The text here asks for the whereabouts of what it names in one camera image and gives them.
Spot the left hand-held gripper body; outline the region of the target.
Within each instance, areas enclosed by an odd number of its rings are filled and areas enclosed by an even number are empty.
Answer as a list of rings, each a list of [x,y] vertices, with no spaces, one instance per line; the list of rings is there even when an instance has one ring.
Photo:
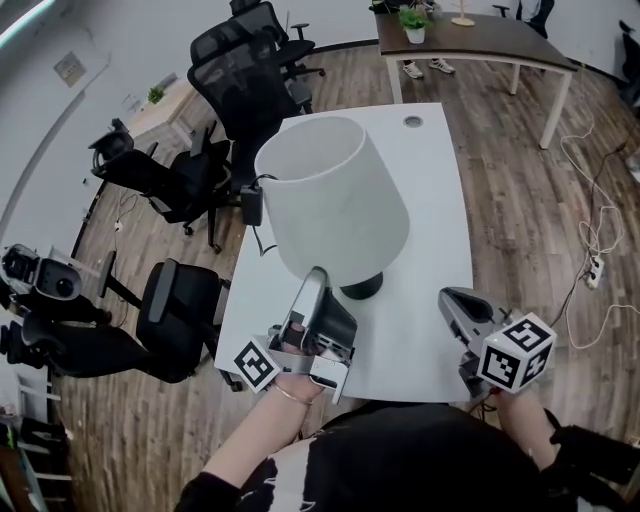
[[[286,330],[282,325],[274,326],[267,335],[253,336],[234,356],[233,371],[255,393],[274,384],[279,375],[304,376],[329,390],[331,402],[337,405],[355,346],[351,351],[341,351],[322,340],[317,333],[317,313],[307,329],[291,323]]]

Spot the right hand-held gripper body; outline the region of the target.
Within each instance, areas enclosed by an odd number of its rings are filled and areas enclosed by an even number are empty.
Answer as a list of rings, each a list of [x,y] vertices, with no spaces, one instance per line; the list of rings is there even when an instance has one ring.
[[[517,394],[546,370],[557,334],[541,318],[528,313],[502,323],[472,322],[460,330],[467,352],[459,374],[472,397],[488,386]]]

